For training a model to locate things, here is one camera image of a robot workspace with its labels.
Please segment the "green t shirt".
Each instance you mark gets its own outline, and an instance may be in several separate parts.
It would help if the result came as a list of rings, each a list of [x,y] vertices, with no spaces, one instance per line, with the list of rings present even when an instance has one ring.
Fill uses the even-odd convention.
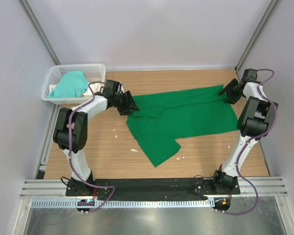
[[[134,96],[139,111],[126,124],[154,167],[181,148],[177,139],[232,132],[238,118],[222,85]]]

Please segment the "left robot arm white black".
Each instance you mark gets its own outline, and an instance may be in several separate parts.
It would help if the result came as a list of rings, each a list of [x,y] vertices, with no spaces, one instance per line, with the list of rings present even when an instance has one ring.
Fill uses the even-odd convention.
[[[88,122],[97,114],[115,107],[121,116],[139,111],[131,92],[125,91],[120,82],[107,80],[102,83],[99,91],[91,91],[91,98],[73,108],[61,108],[58,113],[53,141],[66,155],[71,178],[66,183],[67,196],[90,196],[95,186],[93,174],[90,170],[85,146],[88,139]]]

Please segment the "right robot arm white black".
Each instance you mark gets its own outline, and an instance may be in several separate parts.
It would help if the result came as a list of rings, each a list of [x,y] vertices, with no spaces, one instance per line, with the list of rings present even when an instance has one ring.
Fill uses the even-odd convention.
[[[237,122],[236,145],[228,159],[215,171],[211,188],[216,194],[230,194],[238,187],[240,169],[255,144],[265,137],[277,121],[278,103],[270,100],[263,85],[272,79],[271,69],[246,69],[240,80],[232,79],[219,93],[226,95],[226,103],[236,104],[241,97],[246,104]]]

